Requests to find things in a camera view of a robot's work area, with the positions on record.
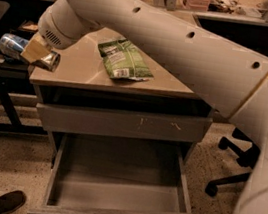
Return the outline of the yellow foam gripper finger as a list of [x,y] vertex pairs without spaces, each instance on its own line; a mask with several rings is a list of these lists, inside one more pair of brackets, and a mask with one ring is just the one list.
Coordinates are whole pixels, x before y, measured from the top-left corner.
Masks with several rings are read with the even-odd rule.
[[34,63],[51,53],[51,49],[52,47],[47,43],[47,41],[39,33],[36,33],[30,39],[29,43],[25,45],[21,56],[29,63]]

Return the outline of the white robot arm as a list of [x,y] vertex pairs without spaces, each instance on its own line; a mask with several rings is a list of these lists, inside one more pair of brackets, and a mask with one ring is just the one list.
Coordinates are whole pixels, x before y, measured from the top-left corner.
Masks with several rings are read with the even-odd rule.
[[104,27],[128,38],[260,148],[234,214],[268,214],[268,57],[141,0],[58,0],[22,55],[35,62]]

